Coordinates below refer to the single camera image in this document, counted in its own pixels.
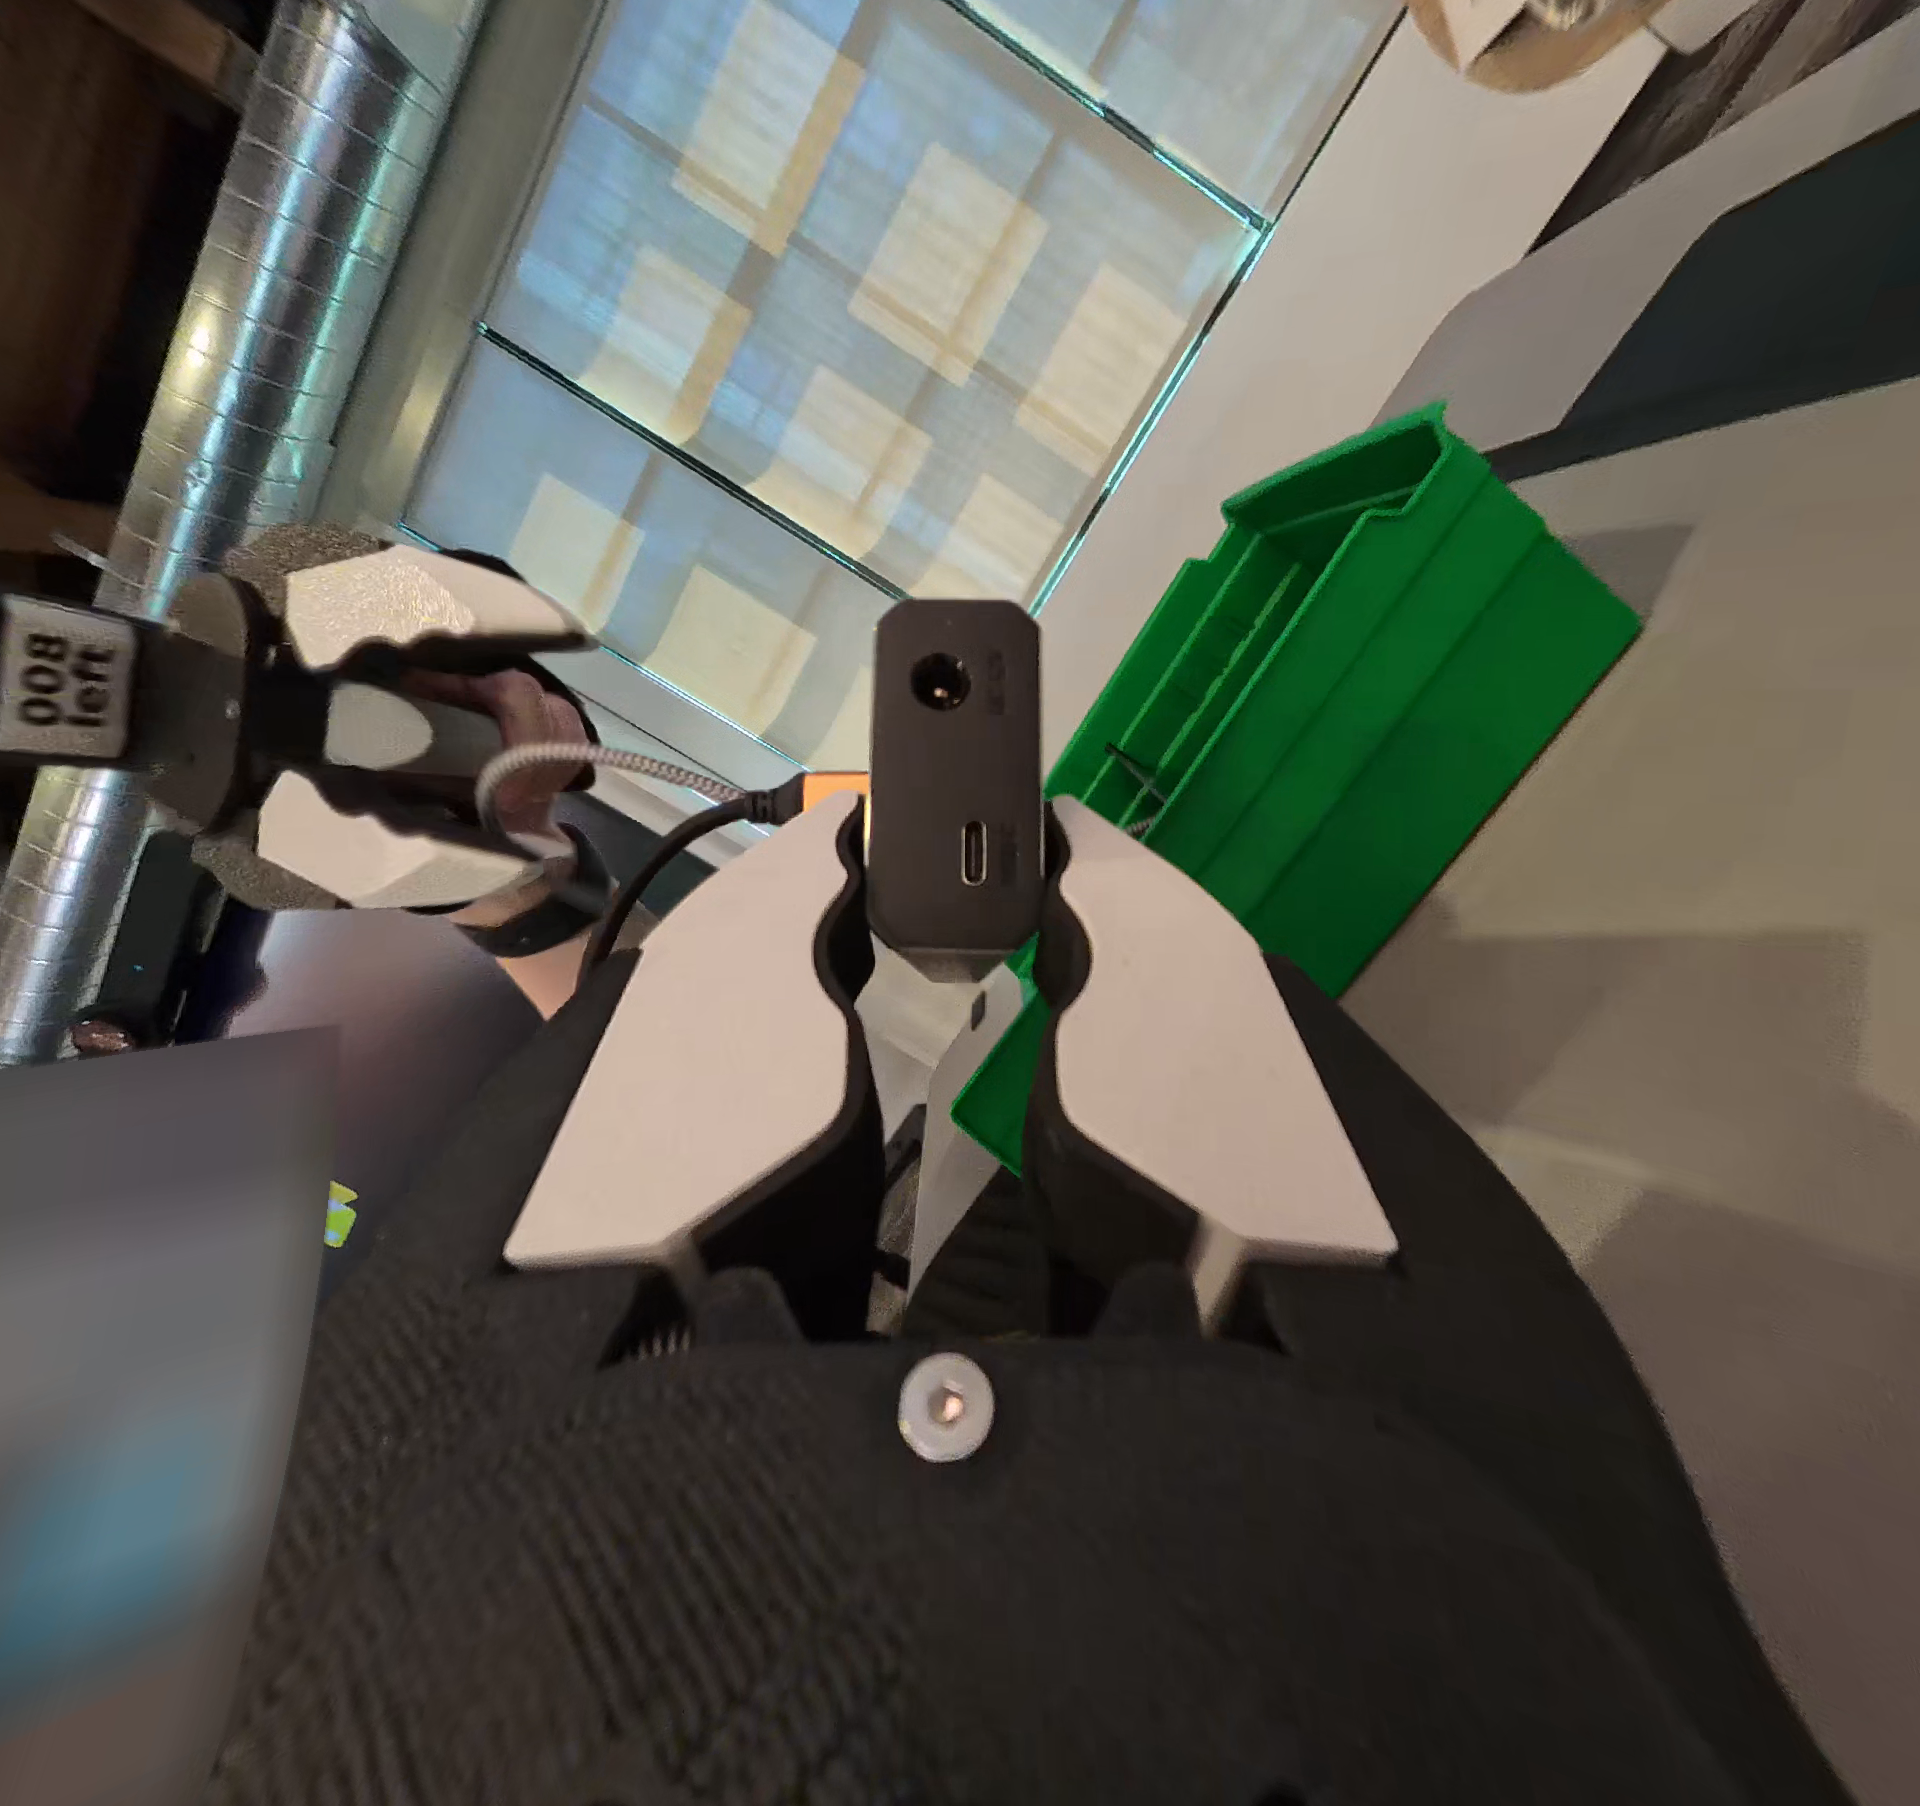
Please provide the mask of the green plastic bin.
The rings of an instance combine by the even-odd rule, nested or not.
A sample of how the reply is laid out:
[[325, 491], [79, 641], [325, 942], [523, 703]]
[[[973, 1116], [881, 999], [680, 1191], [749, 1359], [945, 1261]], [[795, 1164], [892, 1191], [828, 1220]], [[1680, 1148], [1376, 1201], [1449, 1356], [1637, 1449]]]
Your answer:
[[1045, 780], [1343, 996], [1642, 618], [1440, 401], [1222, 504]]

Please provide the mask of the person's left hand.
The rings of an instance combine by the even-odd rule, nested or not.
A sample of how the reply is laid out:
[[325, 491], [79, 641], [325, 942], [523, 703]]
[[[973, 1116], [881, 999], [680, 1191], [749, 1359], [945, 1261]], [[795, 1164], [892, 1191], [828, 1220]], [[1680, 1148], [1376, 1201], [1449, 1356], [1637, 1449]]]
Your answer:
[[[578, 708], [525, 669], [416, 669], [407, 691], [493, 721], [502, 748], [590, 743]], [[531, 842], [539, 864], [512, 885], [442, 915], [493, 956], [541, 1019], [551, 1019], [572, 996], [598, 915], [595, 906], [578, 911], [570, 904], [584, 892], [583, 842], [558, 820], [558, 799], [578, 772], [581, 761], [546, 759], [509, 776], [493, 801], [495, 820], [509, 834]]]

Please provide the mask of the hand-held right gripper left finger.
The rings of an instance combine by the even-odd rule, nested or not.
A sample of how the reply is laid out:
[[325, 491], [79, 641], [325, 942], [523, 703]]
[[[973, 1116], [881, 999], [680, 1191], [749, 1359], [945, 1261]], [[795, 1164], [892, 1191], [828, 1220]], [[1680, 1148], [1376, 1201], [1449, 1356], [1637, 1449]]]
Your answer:
[[876, 1104], [862, 793], [828, 793], [663, 915], [505, 1241], [519, 1268], [671, 1265]]

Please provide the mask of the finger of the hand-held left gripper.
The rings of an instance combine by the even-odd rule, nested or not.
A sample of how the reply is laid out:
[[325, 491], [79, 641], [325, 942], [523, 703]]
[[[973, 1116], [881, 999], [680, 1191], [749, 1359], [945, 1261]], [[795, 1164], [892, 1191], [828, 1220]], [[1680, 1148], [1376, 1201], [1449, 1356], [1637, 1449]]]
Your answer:
[[563, 831], [397, 831], [373, 814], [336, 808], [295, 772], [282, 773], [260, 807], [257, 856], [355, 908], [462, 911], [578, 872], [578, 849]]
[[483, 676], [595, 642], [515, 569], [419, 545], [293, 572], [282, 623], [288, 652], [311, 672]]

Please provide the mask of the window with roller blind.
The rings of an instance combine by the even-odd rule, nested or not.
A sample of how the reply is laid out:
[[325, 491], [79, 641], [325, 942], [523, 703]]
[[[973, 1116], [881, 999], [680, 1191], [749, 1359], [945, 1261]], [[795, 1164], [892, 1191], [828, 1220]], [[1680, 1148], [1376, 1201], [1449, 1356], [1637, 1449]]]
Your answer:
[[397, 504], [614, 745], [868, 756], [874, 626], [1050, 593], [1397, 0], [599, 0]]

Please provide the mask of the round silver duct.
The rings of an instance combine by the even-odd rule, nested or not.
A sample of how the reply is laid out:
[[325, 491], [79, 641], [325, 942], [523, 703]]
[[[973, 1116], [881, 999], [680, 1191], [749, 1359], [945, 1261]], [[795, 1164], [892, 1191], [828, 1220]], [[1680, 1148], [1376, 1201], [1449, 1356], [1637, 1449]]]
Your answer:
[[[163, 619], [265, 529], [306, 522], [444, 121], [339, 0], [278, 0], [91, 594]], [[38, 776], [3, 892], [3, 1060], [58, 1058], [156, 824], [131, 773]]]

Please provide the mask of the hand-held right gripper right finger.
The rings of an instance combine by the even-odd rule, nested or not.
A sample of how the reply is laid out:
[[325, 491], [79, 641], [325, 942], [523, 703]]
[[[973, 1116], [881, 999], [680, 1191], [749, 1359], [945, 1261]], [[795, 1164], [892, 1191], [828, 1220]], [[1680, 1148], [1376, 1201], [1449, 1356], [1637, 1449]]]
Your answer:
[[1078, 1265], [1384, 1265], [1399, 1237], [1260, 947], [1078, 799], [1049, 807], [1036, 1194]]

